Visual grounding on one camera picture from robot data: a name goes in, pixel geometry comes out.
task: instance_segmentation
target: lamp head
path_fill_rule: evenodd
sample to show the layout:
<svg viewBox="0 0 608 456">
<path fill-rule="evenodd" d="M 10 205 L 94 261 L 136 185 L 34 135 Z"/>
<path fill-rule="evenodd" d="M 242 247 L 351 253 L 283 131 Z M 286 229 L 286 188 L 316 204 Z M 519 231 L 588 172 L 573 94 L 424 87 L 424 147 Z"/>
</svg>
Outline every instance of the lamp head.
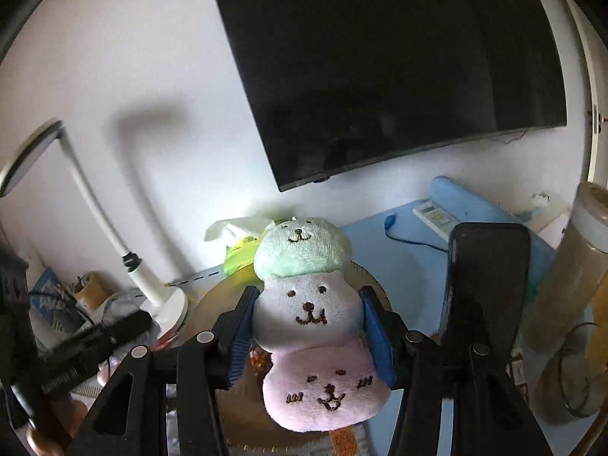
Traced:
<svg viewBox="0 0 608 456">
<path fill-rule="evenodd" d="M 0 172 L 0 198 L 7 195 L 25 176 L 37 159 L 63 132 L 61 120 L 49 120 L 38 127 L 20 145 L 13 158 Z"/>
</svg>

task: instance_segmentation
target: wire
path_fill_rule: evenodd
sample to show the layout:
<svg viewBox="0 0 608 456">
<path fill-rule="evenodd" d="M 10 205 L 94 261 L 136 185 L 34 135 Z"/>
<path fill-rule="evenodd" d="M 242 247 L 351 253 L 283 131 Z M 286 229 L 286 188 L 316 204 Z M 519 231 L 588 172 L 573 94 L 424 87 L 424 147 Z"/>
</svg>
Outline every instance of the wire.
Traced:
<svg viewBox="0 0 608 456">
<path fill-rule="evenodd" d="M 106 303 L 103 305 L 103 311 L 101 312 L 101 325 L 107 329 L 106 323 L 103 321 L 103 318 L 106 316 L 106 312 L 108 311 L 109 306 L 112 304 L 112 302 L 116 299 L 116 294 L 112 295 L 107 301 Z M 108 381 L 110 380 L 110 377 L 112 376 L 111 370 L 110 370 L 110 356 L 108 356 Z"/>
<path fill-rule="evenodd" d="M 421 245 L 424 247 L 429 247 L 431 249 L 435 249 L 435 250 L 439 250 L 440 252 L 445 252 L 448 253 L 448 251 L 446 249 L 442 249 L 441 247 L 437 247 L 431 243 L 426 243 L 426 242 L 417 242 L 414 240 L 407 240 L 405 238 L 397 238 L 396 236 L 390 236 L 388 234 L 388 231 L 393 227 L 394 222 L 397 220 L 397 215 L 396 214 L 391 214 L 390 216 L 387 216 L 386 219 L 384 220 L 384 234 L 389 237 L 391 240 L 394 240 L 396 242 L 401 242 L 401 243 L 407 243 L 408 245 Z"/>
<path fill-rule="evenodd" d="M 501 140 L 498 140 L 497 138 L 493 138 L 493 139 L 490 139 L 490 140 L 492 140 L 492 141 L 494 141 L 494 142 L 498 142 L 499 144 L 504 144 L 504 145 L 506 145 L 506 146 L 507 146 L 507 145 L 509 145 L 511 142 L 515 142 L 516 140 L 521 140 L 522 138 L 524 138 L 524 135 L 525 135 L 526 133 L 528 133 L 528 130 L 524 130 L 524 133 L 522 133 L 522 135 L 520 135 L 519 137 L 516 137 L 516 138 L 512 138 L 511 140 L 509 140 L 509 141 L 507 141 L 507 142 L 503 142 L 503 141 L 501 141 Z"/>
<path fill-rule="evenodd" d="M 388 232 L 385 232 L 386 236 L 388 236 L 391 240 L 395 240 L 396 242 L 401 242 L 401 243 L 407 243 L 408 245 L 423 245 L 425 247 L 429 247 L 431 249 L 435 249 L 435 250 L 439 250 L 440 252 L 445 252 L 448 253 L 448 251 L 446 249 L 442 249 L 441 247 L 436 247 L 431 243 L 425 243 L 425 242 L 415 242 L 414 240 L 405 240 L 405 239 L 401 239 L 401 238 L 396 238 L 394 236 L 390 236 L 388 234 Z"/>
<path fill-rule="evenodd" d="M 95 323 L 93 322 L 93 319 L 89 317 L 89 314 L 84 312 L 84 310 L 81 310 L 79 307 L 77 307 L 74 302 L 68 300 L 67 298 L 63 298 L 60 294 L 57 293 L 49 293 L 46 291 L 30 291 L 30 296 L 32 297 L 49 297 L 49 298 L 55 298 L 57 301 L 61 301 L 62 303 L 65 303 L 66 305 L 68 305 L 69 307 L 71 307 L 73 310 L 76 310 L 76 313 L 78 313 L 81 317 L 83 317 L 85 320 L 90 322 L 90 325 L 95 327 Z"/>
</svg>

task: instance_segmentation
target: round wooden board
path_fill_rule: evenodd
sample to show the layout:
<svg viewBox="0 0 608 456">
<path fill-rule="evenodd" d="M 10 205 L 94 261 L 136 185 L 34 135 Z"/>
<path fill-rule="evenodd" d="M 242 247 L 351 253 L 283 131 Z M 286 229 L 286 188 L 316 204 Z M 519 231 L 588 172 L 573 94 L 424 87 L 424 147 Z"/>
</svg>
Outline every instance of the round wooden board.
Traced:
<svg viewBox="0 0 608 456">
<path fill-rule="evenodd" d="M 390 303 L 382 286 L 358 264 L 351 262 L 344 277 L 347 283 L 359 290 L 372 286 L 382 306 L 390 310 Z M 180 343 L 200 331 L 211 329 L 221 313 L 234 310 L 242 292 L 248 285 L 263 290 L 264 283 L 253 271 L 253 264 L 239 269 L 211 289 L 188 315 L 180 332 Z M 230 391 L 216 391 L 218 408 L 224 436 L 230 445 L 248 445 L 254 448 L 296 448 L 319 439 L 323 433 L 288 431 L 270 418 L 264 408 L 264 401 L 258 382 L 249 366 L 245 366 L 239 381 Z"/>
</svg>

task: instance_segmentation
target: lamp base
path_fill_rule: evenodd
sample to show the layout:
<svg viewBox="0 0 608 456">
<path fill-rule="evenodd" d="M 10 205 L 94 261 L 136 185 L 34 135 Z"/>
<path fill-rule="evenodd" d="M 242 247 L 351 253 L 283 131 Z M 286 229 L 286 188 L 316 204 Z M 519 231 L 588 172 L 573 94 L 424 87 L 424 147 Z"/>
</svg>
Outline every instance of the lamp base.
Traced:
<svg viewBox="0 0 608 456">
<path fill-rule="evenodd" d="M 177 333 L 188 311 L 188 298 L 182 289 L 171 286 L 168 290 L 171 291 L 171 296 L 159 307 L 154 306 L 150 300 L 144 301 L 140 307 L 148 312 L 160 326 L 160 331 L 156 336 L 159 344 L 168 341 Z"/>
</svg>

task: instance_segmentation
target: white wall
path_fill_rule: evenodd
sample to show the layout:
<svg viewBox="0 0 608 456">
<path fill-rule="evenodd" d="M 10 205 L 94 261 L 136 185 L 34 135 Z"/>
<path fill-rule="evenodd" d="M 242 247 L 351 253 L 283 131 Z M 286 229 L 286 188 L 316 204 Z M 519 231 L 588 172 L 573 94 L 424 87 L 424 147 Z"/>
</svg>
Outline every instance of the white wall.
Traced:
<svg viewBox="0 0 608 456">
<path fill-rule="evenodd" d="M 64 120 L 115 226 L 166 280 L 223 260 L 222 247 L 203 242 L 217 219 L 311 214 L 341 225 L 423 197 L 440 174 L 507 208 L 539 190 L 572 200 L 586 75 L 563 3 L 542 2 L 564 68 L 567 128 L 444 147 L 281 194 L 215 0 L 45 0 L 0 66 L 0 164 L 39 124 Z M 0 201 L 0 218 L 13 246 L 30 240 L 60 277 L 98 269 L 129 283 L 58 147 Z"/>
</svg>

